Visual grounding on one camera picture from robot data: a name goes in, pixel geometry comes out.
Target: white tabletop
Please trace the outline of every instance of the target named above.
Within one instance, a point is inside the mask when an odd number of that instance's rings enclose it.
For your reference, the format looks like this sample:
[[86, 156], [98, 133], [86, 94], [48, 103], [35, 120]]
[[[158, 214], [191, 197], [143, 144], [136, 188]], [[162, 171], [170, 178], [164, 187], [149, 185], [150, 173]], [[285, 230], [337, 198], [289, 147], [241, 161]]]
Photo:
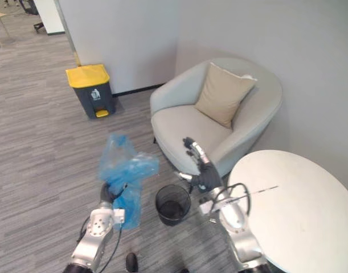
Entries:
[[249, 217], [270, 262], [291, 273], [348, 272], [348, 191], [334, 176], [301, 156], [265, 150], [238, 161], [228, 185], [238, 182], [252, 193], [278, 186], [252, 194]]

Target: pillow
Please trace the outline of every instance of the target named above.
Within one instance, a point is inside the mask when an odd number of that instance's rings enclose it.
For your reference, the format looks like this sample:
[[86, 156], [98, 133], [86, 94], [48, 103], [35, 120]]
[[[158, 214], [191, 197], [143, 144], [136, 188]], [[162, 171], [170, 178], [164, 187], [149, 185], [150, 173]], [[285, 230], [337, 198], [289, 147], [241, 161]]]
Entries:
[[195, 108], [224, 127], [231, 128], [232, 119], [241, 100], [256, 81], [250, 75], [240, 77], [210, 63]]

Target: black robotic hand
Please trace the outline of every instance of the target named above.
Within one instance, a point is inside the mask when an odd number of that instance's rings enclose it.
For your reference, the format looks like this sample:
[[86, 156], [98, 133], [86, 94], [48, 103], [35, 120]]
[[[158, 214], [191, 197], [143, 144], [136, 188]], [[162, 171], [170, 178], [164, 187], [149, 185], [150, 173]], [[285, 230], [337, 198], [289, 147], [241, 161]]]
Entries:
[[200, 192], [209, 192], [214, 188], [221, 187], [220, 178], [214, 164], [208, 159], [203, 149], [193, 139], [187, 137], [183, 139], [184, 146], [188, 148], [187, 154], [196, 162], [200, 175], [187, 175], [179, 173], [179, 176], [190, 183], [190, 192], [194, 186], [198, 186]]

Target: white wall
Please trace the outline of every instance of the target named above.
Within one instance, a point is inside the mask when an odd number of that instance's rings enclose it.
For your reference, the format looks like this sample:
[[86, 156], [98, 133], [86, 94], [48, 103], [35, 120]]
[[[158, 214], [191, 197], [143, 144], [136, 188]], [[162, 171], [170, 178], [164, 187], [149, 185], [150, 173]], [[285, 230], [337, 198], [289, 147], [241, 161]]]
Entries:
[[65, 31], [54, 0], [34, 0], [34, 2], [48, 34]]
[[60, 0], [81, 63], [103, 63], [113, 93], [174, 77], [178, 2]]
[[181, 1], [176, 74], [218, 56], [275, 73], [284, 103], [254, 150], [294, 152], [348, 189], [348, 0]]

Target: white armchair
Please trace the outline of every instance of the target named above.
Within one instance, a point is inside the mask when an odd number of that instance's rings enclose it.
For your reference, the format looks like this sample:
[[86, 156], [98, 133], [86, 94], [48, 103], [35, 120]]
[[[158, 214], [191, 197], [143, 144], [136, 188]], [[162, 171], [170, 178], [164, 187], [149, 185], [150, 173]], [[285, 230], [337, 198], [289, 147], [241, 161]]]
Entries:
[[[242, 100], [228, 129], [198, 111], [198, 100], [210, 62], [236, 74], [251, 74], [255, 87]], [[234, 58], [205, 61], [158, 88], [150, 99], [151, 123], [157, 143], [178, 170], [198, 174], [186, 154], [182, 139], [191, 137], [206, 151], [221, 176], [229, 173], [247, 153], [277, 112], [282, 88], [276, 76], [264, 68]]]

